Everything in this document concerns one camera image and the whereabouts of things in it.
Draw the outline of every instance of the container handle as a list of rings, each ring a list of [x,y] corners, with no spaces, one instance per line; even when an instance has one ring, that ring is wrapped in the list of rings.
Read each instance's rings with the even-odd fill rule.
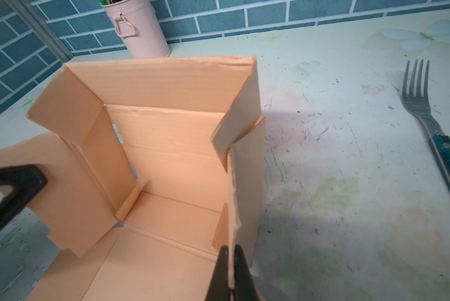
[[[118,12],[120,13],[119,15],[114,15],[113,16],[113,20],[115,21],[115,32],[116,32],[116,34],[120,38],[127,38],[127,37],[132,37],[132,36],[136,35],[136,28],[133,26],[133,24],[131,24],[130,22],[128,22],[128,20],[126,20],[125,16],[121,14],[120,10],[118,10]],[[121,22],[121,21],[124,21],[129,27],[131,27],[133,29],[133,33],[121,34],[121,32],[120,32],[120,25],[118,24],[118,22]]]

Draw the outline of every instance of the butterfly pattern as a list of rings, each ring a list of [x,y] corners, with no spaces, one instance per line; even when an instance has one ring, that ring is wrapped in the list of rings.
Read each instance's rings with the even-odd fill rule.
[[[379,32],[392,39],[404,40],[401,42],[404,50],[424,50],[433,40],[450,43],[450,20],[436,21],[420,32],[391,28],[380,29]]]

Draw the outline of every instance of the fork tines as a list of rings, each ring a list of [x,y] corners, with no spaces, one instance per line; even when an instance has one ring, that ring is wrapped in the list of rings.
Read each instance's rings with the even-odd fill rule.
[[[421,98],[421,97],[425,97],[427,98],[427,77],[429,75],[429,61],[427,61],[426,64],[426,72],[425,72],[425,76],[424,76],[424,91],[423,93],[421,93],[421,78],[422,78],[422,66],[424,65],[424,60],[421,60],[421,63],[419,64],[419,72],[417,75],[417,87],[416,87],[416,94],[414,95],[414,81],[416,78],[416,69],[417,69],[417,60],[414,63],[414,68],[412,69],[412,75],[410,77],[410,86],[409,86],[409,94],[406,94],[406,90],[407,90],[407,78],[409,75],[409,63],[410,61],[407,62],[406,65],[406,72],[404,74],[404,84],[402,86],[402,97],[403,98]]]

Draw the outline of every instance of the stain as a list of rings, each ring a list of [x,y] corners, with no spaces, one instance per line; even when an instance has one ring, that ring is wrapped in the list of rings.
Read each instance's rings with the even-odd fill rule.
[[[446,216],[433,209],[390,208],[386,218],[389,246],[402,258],[416,266],[450,270],[449,232],[442,225]]]
[[[391,249],[381,250],[377,255],[392,276],[416,295],[418,300],[450,300],[450,278],[426,275],[405,262]]]
[[[305,79],[306,77],[310,76],[312,73],[317,71],[319,67],[320,67],[319,61],[301,62],[292,67],[291,72],[295,76]]]
[[[374,298],[362,288],[353,285],[349,281],[344,281],[345,301],[373,301]]]
[[[353,178],[330,178],[310,199],[312,209],[346,208],[360,195],[359,181]]]
[[[380,85],[380,86],[362,85],[362,92],[364,94],[369,94],[369,95],[380,94],[385,89],[387,89],[387,86],[384,86],[384,85]]]

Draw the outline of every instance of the cardboard wall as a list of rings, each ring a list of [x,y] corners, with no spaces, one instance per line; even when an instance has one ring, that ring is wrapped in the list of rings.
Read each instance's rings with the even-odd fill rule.
[[[227,173],[210,141],[223,113],[106,105],[144,191],[220,212]]]
[[[66,63],[105,104],[225,113],[255,57],[206,56]]]

